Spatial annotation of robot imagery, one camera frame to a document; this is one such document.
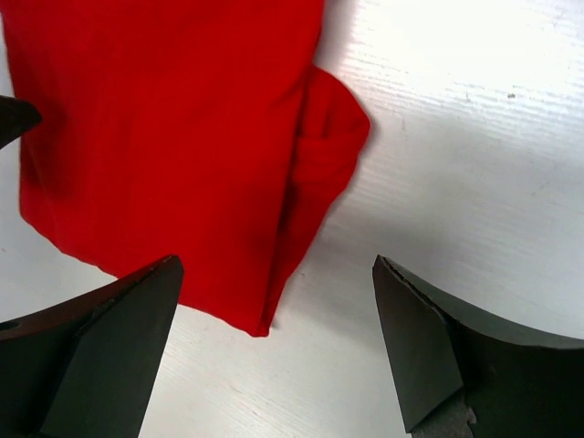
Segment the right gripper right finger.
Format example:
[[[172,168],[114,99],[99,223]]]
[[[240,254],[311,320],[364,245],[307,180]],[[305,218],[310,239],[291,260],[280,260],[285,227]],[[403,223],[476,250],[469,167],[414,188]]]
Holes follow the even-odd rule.
[[[501,318],[384,256],[375,297],[413,437],[580,437],[583,343]]]

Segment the red t shirt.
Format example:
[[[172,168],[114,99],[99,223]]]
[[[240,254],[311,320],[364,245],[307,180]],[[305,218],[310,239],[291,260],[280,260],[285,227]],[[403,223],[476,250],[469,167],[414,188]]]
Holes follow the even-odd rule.
[[[125,276],[181,258],[180,301],[254,337],[370,133],[314,56],[321,1],[4,1],[23,219]]]

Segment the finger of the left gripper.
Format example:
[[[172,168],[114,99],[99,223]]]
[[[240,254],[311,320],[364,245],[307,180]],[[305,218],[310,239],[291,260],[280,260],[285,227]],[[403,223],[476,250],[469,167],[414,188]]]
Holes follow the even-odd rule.
[[[0,97],[0,148],[40,124],[42,116],[37,108],[25,100]]]

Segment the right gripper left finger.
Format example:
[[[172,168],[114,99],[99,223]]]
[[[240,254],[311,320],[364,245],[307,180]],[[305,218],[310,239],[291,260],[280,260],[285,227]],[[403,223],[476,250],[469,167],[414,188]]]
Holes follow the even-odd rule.
[[[2,436],[138,436],[182,282],[170,255],[2,322]]]

